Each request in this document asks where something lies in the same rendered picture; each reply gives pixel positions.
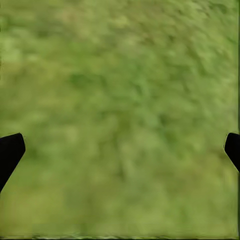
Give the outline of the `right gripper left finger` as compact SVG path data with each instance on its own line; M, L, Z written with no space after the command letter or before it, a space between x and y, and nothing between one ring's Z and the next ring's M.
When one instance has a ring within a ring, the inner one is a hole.
M0 192L26 151L21 133L0 138Z

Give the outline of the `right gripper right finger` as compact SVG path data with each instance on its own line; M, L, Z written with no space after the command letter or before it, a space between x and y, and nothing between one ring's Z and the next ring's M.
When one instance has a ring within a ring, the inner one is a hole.
M240 172L240 135L229 133L226 139L225 152Z

